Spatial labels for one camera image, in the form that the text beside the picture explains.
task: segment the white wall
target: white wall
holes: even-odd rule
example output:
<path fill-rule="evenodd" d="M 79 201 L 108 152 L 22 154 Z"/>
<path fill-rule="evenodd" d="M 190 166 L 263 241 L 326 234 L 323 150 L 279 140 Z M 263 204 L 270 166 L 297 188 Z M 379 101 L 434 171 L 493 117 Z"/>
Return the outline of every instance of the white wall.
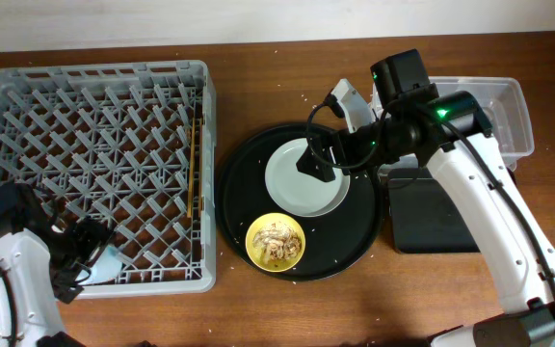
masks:
<path fill-rule="evenodd" d="M 555 30 L 555 0 L 0 0 L 0 51 Z"/>

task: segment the plastic rack tine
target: plastic rack tine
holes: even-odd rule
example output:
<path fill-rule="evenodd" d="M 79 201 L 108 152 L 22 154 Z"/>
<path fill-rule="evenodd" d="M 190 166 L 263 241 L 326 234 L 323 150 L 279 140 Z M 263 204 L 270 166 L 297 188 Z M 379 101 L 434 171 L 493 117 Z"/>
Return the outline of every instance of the plastic rack tine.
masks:
<path fill-rule="evenodd" d="M 68 209 L 68 210 L 69 210 L 70 212 L 72 212 L 73 214 L 77 215 L 79 218 L 83 218 L 83 217 L 85 217 L 85 215 L 87 214 L 87 213 L 85 213 L 85 211 L 83 211 L 82 209 L 80 209 L 80 208 L 76 205 L 76 203 L 74 203 L 74 202 L 68 202 L 68 203 L 66 203 L 66 209 Z"/>
<path fill-rule="evenodd" d="M 98 210 L 104 217 L 110 217 L 113 214 L 113 212 L 100 201 L 94 201 L 92 207 Z"/>
<path fill-rule="evenodd" d="M 158 231 L 158 229 L 156 229 L 154 226 L 147 225 L 145 227 L 145 230 L 147 230 L 154 238 L 160 238 L 160 231 Z"/>
<path fill-rule="evenodd" d="M 40 140 L 36 139 L 36 137 L 31 133 L 26 133 L 25 135 L 23 135 L 23 137 L 31 144 L 31 146 L 39 149 L 42 153 L 48 151 L 46 146 L 42 142 L 40 142 Z"/>
<path fill-rule="evenodd" d="M 89 193 L 89 189 L 81 183 L 76 177 L 70 177 L 68 180 L 69 184 L 73 185 L 81 195 L 86 196 Z"/>
<path fill-rule="evenodd" d="M 177 208 L 179 209 L 179 211 L 187 211 L 188 210 L 188 206 L 185 204 L 185 202 L 183 202 L 183 200 L 179 196 L 174 198 L 174 204 L 177 205 Z"/>
<path fill-rule="evenodd" d="M 153 105 L 153 115 L 155 115 L 155 118 L 160 122 L 160 127 L 166 126 L 166 120 L 164 119 L 164 115 L 162 115 L 162 111 L 160 111 L 158 105 Z"/>
<path fill-rule="evenodd" d="M 111 99 L 111 101 L 113 101 L 113 105 L 115 107 L 117 107 L 118 109 L 121 108 L 121 101 L 119 101 L 119 98 L 117 97 L 117 95 L 115 94 L 115 92 L 113 92 L 113 90 L 111 89 L 111 87 L 106 87 L 106 89 L 104 90 L 104 92 L 106 92 L 106 94 L 108 95 L 108 97 Z"/>
<path fill-rule="evenodd" d="M 178 104 L 177 113 L 179 114 L 181 121 L 183 121 L 186 126 L 190 126 L 190 119 L 188 119 L 188 113 L 185 111 L 185 107 L 183 107 L 181 104 Z"/>
<path fill-rule="evenodd" d="M 111 123 L 111 125 L 113 125 L 116 128 L 121 127 L 121 124 L 119 124 L 119 121 L 117 120 L 117 117 L 115 117 L 115 115 L 113 115 L 111 110 L 105 108 L 105 109 L 102 110 L 102 113 L 104 114 L 104 116 L 106 117 L 108 122 Z"/>
<path fill-rule="evenodd" d="M 156 127 L 151 127 L 151 135 L 153 135 L 153 138 L 158 143 L 158 145 L 160 145 L 161 148 L 164 148 L 166 142 L 164 141 L 162 134 L 160 134 L 160 130 Z"/>
<path fill-rule="evenodd" d="M 25 124 L 21 123 L 18 118 L 13 116 L 10 112 L 4 112 L 4 118 L 9 121 L 16 129 L 20 130 L 20 132 L 26 133 L 29 131 Z"/>
<path fill-rule="evenodd" d="M 155 186 L 156 189 L 163 191 L 164 185 L 160 182 L 160 178 L 155 173 L 150 173 L 149 179 L 151 180 L 151 184 Z"/>
<path fill-rule="evenodd" d="M 151 156 L 151 159 L 153 159 L 153 161 L 155 162 L 155 165 L 158 166 L 158 168 L 164 168 L 164 161 L 162 161 L 162 158 L 160 158 L 160 154 L 157 150 L 152 150 L 149 155 Z"/>
<path fill-rule="evenodd" d="M 57 145 L 59 145 L 59 147 L 61 147 L 63 150 L 65 151 L 71 151 L 71 146 L 67 144 L 66 140 L 64 140 L 64 138 L 59 135 L 58 133 L 50 133 L 50 138 L 53 139 L 53 141 L 55 141 L 55 143 Z"/>
<path fill-rule="evenodd" d="M 51 105 L 50 102 L 48 102 L 48 100 L 46 100 L 46 98 L 44 97 L 44 95 L 42 95 L 42 93 L 40 93 L 38 90 L 34 90 L 32 92 L 32 95 L 38 100 L 38 102 L 42 106 L 44 106 L 46 111 L 53 112 L 53 105 Z"/>
<path fill-rule="evenodd" d="M 50 126 L 42 119 L 42 117 L 38 116 L 37 113 L 34 111 L 29 111 L 27 113 L 29 117 L 44 131 L 50 131 Z"/>
<path fill-rule="evenodd" d="M 16 141 L 9 138 L 6 134 L 0 134 L 0 140 L 18 154 L 23 154 L 25 152 L 23 148 L 16 143 Z"/>
<path fill-rule="evenodd" d="M 72 159 L 86 172 L 92 169 L 89 163 L 86 162 L 85 159 L 83 159 L 83 157 L 78 155 L 77 153 L 72 154 Z"/>
<path fill-rule="evenodd" d="M 104 189 L 104 192 L 108 193 L 108 194 L 114 194 L 115 193 L 115 189 L 113 188 L 113 186 L 106 181 L 106 179 L 104 179 L 103 176 L 98 176 L 95 178 L 95 182 L 97 184 L 100 185 L 100 187 L 102 187 L 102 189 Z"/>
<path fill-rule="evenodd" d="M 183 104 L 185 105 L 185 107 L 192 107 L 190 105 L 190 97 L 188 96 L 188 93 L 185 91 L 185 86 L 183 85 L 183 83 L 179 83 L 177 88 L 179 88 L 179 92 L 181 93 L 181 98 L 183 99 Z"/>
<path fill-rule="evenodd" d="M 138 185 L 136 185 L 136 182 L 134 182 L 134 179 L 132 179 L 132 178 L 130 177 L 129 174 L 124 173 L 124 174 L 121 176 L 121 179 L 123 179 L 123 182 L 125 182 L 125 184 L 126 184 L 131 190 L 133 190 L 133 191 L 135 191 L 135 192 L 138 192 L 138 191 L 141 190 L 141 188 L 140 188 Z"/>
<path fill-rule="evenodd" d="M 106 168 L 110 171 L 114 171 L 115 170 L 115 163 L 113 163 L 111 161 L 111 159 L 108 157 L 108 155 L 99 152 L 97 153 L 97 157 L 100 159 L 100 161 L 102 163 L 104 163 L 104 165 L 106 166 Z"/>
<path fill-rule="evenodd" d="M 72 125 L 71 122 L 69 122 L 69 120 L 67 120 L 66 116 L 64 114 L 62 114 L 59 110 L 55 110 L 53 111 L 53 115 L 55 115 L 55 118 L 69 131 L 73 131 L 74 130 L 74 125 Z"/>
<path fill-rule="evenodd" d="M 141 96 L 139 91 L 136 90 L 136 87 L 131 86 L 130 93 L 132 94 L 134 101 L 136 101 L 136 104 L 139 105 L 139 108 L 145 107 L 145 103 L 143 102 L 143 97 Z"/>
<path fill-rule="evenodd" d="M 132 168 L 134 168 L 135 170 L 140 170 L 141 169 L 141 164 L 139 164 L 138 161 L 136 161 L 136 158 L 134 157 L 134 154 L 132 154 L 131 151 L 126 151 L 123 156 L 125 157 L 125 160 L 127 160 L 127 162 L 132 166 Z"/>
<path fill-rule="evenodd" d="M 188 182 L 185 180 L 183 173 L 181 172 L 174 173 L 174 178 L 177 180 L 177 182 L 179 182 L 179 185 L 184 191 L 188 190 Z"/>
<path fill-rule="evenodd" d="M 153 198 L 149 197 L 149 199 L 146 200 L 146 203 L 149 207 L 151 207 L 156 215 L 162 213 L 162 207 L 160 207 L 160 205 Z"/>
<path fill-rule="evenodd" d="M 180 250 L 172 251 L 172 256 L 174 256 L 174 258 L 177 259 L 178 262 L 188 265 L 188 262 L 185 261 L 185 255 L 183 255 Z"/>
<path fill-rule="evenodd" d="M 169 105 L 166 103 L 166 98 L 164 97 L 164 92 L 162 92 L 162 88 L 160 88 L 160 85 L 153 86 L 153 90 L 155 91 L 155 94 L 158 95 L 158 100 L 160 100 L 160 104 L 162 105 L 162 107 L 169 107 Z"/>
<path fill-rule="evenodd" d="M 117 227 L 115 227 L 115 230 L 122 234 L 123 236 L 125 236 L 125 238 L 127 238 L 128 240 L 134 240 L 135 239 L 135 235 L 134 232 L 130 231 L 129 228 L 123 226 L 123 225 L 118 225 Z"/>
<path fill-rule="evenodd" d="M 132 106 L 128 107 L 127 108 L 127 114 L 130 115 L 132 120 L 136 123 L 136 126 L 138 126 L 138 127 L 143 126 L 143 121 L 141 120 L 141 117 L 139 116 L 139 114 L 136 113 L 136 110 L 134 109 L 134 107 L 132 107 Z"/>
<path fill-rule="evenodd" d="M 57 171 L 59 171 L 60 173 L 62 174 L 67 173 L 67 167 L 54 156 L 47 154 L 46 161 L 48 161 L 48 163 L 50 163 L 50 165 L 52 165 L 53 168 L 57 169 Z"/>
<path fill-rule="evenodd" d="M 185 227 L 183 227 L 179 222 L 176 222 L 173 226 L 174 231 L 176 231 L 179 236 L 188 238 L 186 235 Z"/>
<path fill-rule="evenodd" d="M 20 177 L 20 170 L 10 165 L 9 162 L 1 159 L 0 157 L 0 167 L 2 167 L 8 174 L 11 174 L 13 177 Z"/>
<path fill-rule="evenodd" d="M 76 108 L 76 103 L 74 103 L 74 101 L 72 101 L 72 99 L 69 98 L 69 96 L 67 96 L 67 93 L 64 92 L 64 90 L 58 89 L 56 91 L 57 96 L 61 98 L 61 100 L 64 101 L 64 103 L 66 104 L 67 108 L 76 112 L 78 109 Z"/>
<path fill-rule="evenodd" d="M 188 142 L 188 135 L 185 133 L 185 129 L 183 128 L 183 126 L 177 126 L 177 135 L 184 147 L 190 146 L 190 143 Z"/>
<path fill-rule="evenodd" d="M 36 174 L 41 174 L 42 173 L 42 168 L 40 166 L 38 166 L 38 164 L 34 163 L 31 159 L 29 159 L 26 156 L 21 156 L 20 157 L 20 161 L 23 162 L 23 164 L 31 169 L 34 173 Z"/>
<path fill-rule="evenodd" d="M 148 231 L 148 227 L 153 227 L 152 225 L 148 225 L 145 227 L 145 229 Z M 147 260 L 149 260 L 150 262 L 152 262 L 153 264 L 159 264 L 160 263 L 160 259 L 157 257 L 157 255 L 153 254 L 151 251 L 145 251 L 143 253 L 143 257 Z"/>
<path fill-rule="evenodd" d="M 92 150 L 92 148 L 93 148 L 92 140 L 90 140 L 90 139 L 87 137 L 87 135 L 85 135 L 84 132 L 82 132 L 82 131 L 80 131 L 80 130 L 77 130 L 77 131 L 76 131 L 76 137 L 78 138 L 78 140 L 81 141 L 81 143 L 82 143 L 83 145 L 85 145 L 85 147 L 86 147 L 88 150 Z"/>
<path fill-rule="evenodd" d="M 136 216 L 136 208 L 134 208 L 134 206 L 132 206 L 130 202 L 128 202 L 127 200 L 121 200 L 119 204 L 130 216 Z"/>
<path fill-rule="evenodd" d="M 141 142 L 141 139 L 136 136 L 134 130 L 130 128 L 125 129 L 125 135 L 127 135 L 128 139 L 130 139 L 136 148 L 143 148 L 143 143 Z"/>
<path fill-rule="evenodd" d="M 56 197 L 62 197 L 66 193 L 63 189 L 61 189 L 57 184 L 55 184 L 47 177 L 42 179 L 42 184 L 45 185 L 46 188 L 50 189 L 53 193 L 55 193 Z"/>
<path fill-rule="evenodd" d="M 87 102 L 89 102 L 89 104 L 92 105 L 93 109 L 95 111 L 99 111 L 100 105 L 97 104 L 97 101 L 95 101 L 92 94 L 87 90 L 87 88 L 83 88 L 81 90 L 81 93 L 87 99 Z"/>
<path fill-rule="evenodd" d="M 181 166 L 190 168 L 190 162 L 188 161 L 188 158 L 185 157 L 183 148 L 176 150 L 175 153 L 177 155 L 177 158 L 179 158 L 179 162 L 181 163 Z"/>
<path fill-rule="evenodd" d="M 27 106 L 25 101 L 23 101 L 23 99 L 20 98 L 20 96 L 18 96 L 18 94 L 15 93 L 14 91 L 9 91 L 8 96 L 10 97 L 10 99 L 14 101 L 16 105 L 18 105 L 18 107 L 20 107 L 21 110 L 25 112 L 28 112 L 30 110 L 29 106 Z"/>
<path fill-rule="evenodd" d="M 117 141 L 115 141 L 115 139 L 113 139 L 113 137 L 108 132 L 108 130 L 102 129 L 100 131 L 100 135 L 102 135 L 102 138 L 104 139 L 104 141 L 106 141 L 108 146 L 110 146 L 111 148 L 117 148 Z"/>
<path fill-rule="evenodd" d="M 95 129 L 95 121 L 93 121 L 92 116 L 88 114 L 85 110 L 79 109 L 78 114 L 81 115 L 85 123 L 91 128 Z"/>

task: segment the green led light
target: green led light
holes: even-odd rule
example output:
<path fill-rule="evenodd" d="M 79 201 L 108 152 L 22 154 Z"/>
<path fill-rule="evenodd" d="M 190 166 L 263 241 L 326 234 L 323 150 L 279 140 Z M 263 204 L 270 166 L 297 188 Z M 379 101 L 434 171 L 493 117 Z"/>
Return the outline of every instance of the green led light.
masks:
<path fill-rule="evenodd" d="M 439 110 L 436 110 L 436 113 L 438 113 L 438 115 L 439 115 L 441 118 L 444 118 L 444 116 L 446 116 L 446 115 L 449 113 L 449 111 L 448 111 L 448 110 L 444 110 L 444 109 L 439 109 Z"/>

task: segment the transparent plastic container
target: transparent plastic container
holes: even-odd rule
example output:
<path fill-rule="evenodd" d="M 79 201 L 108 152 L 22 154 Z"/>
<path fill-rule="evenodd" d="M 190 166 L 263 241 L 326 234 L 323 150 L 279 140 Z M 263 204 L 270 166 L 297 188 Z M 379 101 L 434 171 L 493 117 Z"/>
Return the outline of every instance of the transparent plastic container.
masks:
<path fill-rule="evenodd" d="M 519 83 L 507 77 L 430 77 L 436 83 L 440 96 L 457 91 L 471 93 L 479 102 L 493 124 L 493 135 L 498 140 L 500 153 L 505 165 L 512 170 L 517 167 L 517 159 L 535 151 L 532 125 L 526 100 Z M 376 86 L 373 86 L 370 104 L 377 115 L 383 109 Z M 400 162 L 383 166 L 382 170 L 416 167 L 416 158 L 403 157 Z"/>

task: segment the black round tray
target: black round tray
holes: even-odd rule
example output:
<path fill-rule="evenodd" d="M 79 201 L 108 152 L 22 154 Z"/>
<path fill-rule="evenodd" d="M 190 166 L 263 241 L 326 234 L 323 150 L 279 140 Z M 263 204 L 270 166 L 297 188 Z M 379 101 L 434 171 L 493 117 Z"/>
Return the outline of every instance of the black round tray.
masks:
<path fill-rule="evenodd" d="M 383 222 L 383 193 L 370 173 L 352 174 L 346 198 L 320 217 L 294 216 L 271 199 L 265 185 L 267 162 L 280 146 L 303 138 L 304 131 L 304 124 L 289 123 L 253 136 L 226 160 L 217 186 L 216 219 L 226 241 L 249 265 L 284 280 L 318 280 L 347 269 L 369 249 Z M 316 126 L 312 131 L 330 129 Z M 293 217 L 305 233 L 304 256 L 293 269 L 281 273 L 259 269 L 246 253 L 248 227 L 272 212 Z"/>

